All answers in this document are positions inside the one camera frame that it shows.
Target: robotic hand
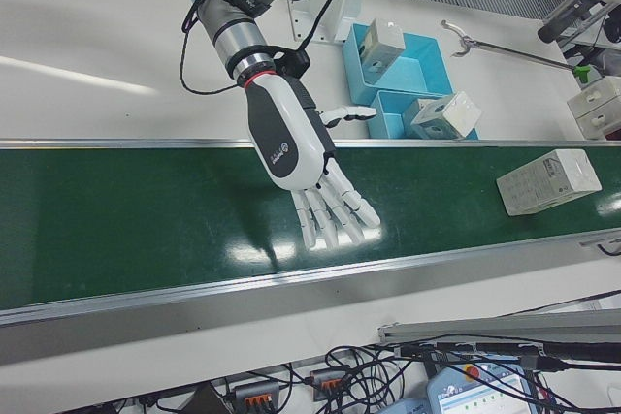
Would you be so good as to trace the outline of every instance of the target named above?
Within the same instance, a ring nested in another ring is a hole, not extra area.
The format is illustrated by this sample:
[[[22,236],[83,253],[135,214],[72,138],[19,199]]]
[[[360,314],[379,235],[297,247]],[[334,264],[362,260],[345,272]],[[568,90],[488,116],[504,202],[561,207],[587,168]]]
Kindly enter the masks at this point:
[[[363,239],[359,220],[377,227],[379,217],[343,174],[327,127],[341,119],[367,119],[368,108],[342,108],[320,114],[299,81],[310,62],[305,52],[266,45],[254,19],[274,0],[194,0],[227,72],[243,87],[248,130],[272,181],[291,191],[307,248],[317,228],[328,247],[338,245],[340,223],[352,242]],[[274,60],[275,53],[283,59]]]

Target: screen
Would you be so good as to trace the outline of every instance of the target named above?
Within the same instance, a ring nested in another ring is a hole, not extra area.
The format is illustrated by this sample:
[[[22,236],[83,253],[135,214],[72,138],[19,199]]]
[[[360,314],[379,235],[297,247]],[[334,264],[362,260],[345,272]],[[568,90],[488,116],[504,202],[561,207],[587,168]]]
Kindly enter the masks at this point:
[[[499,378],[515,390],[523,391],[520,378],[516,374],[506,372],[499,374]],[[498,380],[490,380],[490,383],[512,392]],[[517,391],[514,392],[516,395],[524,397]],[[504,395],[477,382],[460,388],[446,387],[443,393],[438,395],[438,401],[442,414],[531,414],[527,402]]]

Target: green conveyor belt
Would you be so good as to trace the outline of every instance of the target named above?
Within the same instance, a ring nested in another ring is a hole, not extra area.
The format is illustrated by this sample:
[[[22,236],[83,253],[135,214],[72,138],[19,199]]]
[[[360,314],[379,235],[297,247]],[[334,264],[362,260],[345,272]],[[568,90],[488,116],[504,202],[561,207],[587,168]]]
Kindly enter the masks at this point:
[[[314,252],[251,148],[0,150],[0,309],[621,227],[618,147],[602,192],[506,215],[496,178],[549,150],[340,149],[381,230]]]

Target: metal rod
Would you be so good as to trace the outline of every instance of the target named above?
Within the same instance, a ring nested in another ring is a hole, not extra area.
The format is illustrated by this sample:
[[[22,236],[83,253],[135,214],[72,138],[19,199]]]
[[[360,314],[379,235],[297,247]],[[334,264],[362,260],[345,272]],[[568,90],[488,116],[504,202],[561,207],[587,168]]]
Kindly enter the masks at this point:
[[[621,343],[621,309],[557,314],[518,314],[485,319],[395,324],[379,329],[382,343],[401,343],[438,338],[444,342],[483,342],[496,337],[544,339],[556,342]],[[482,337],[465,337],[477,334]]]
[[[532,55],[531,53],[522,52],[520,50],[514,50],[512,48],[504,48],[502,46],[496,46],[495,44],[482,43],[480,41],[476,41],[473,45],[473,48],[480,48],[481,50],[487,50],[488,52],[497,52],[505,55],[510,55],[513,57],[523,58],[525,60],[529,60],[531,62],[540,63],[541,65],[548,65],[554,68],[561,68],[563,70],[573,70],[573,66],[563,62],[557,62],[556,60],[551,60],[545,57],[539,57],[538,55]]]

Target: blue bin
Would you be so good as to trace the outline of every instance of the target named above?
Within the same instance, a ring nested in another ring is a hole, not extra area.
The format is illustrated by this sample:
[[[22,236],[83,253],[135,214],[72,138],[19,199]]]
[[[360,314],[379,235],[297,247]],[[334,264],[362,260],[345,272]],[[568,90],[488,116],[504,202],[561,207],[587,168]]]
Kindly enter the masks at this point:
[[[371,103],[371,107],[377,111],[377,115],[367,122],[369,136],[377,140],[406,139],[403,113],[418,98],[419,96],[414,94],[379,90]],[[465,139],[478,140],[476,130],[473,129]]]
[[[438,41],[405,33],[406,50],[375,84],[362,75],[358,49],[369,26],[353,24],[343,45],[343,56],[351,102],[368,106],[380,89],[407,92],[416,97],[438,99],[453,93]]]

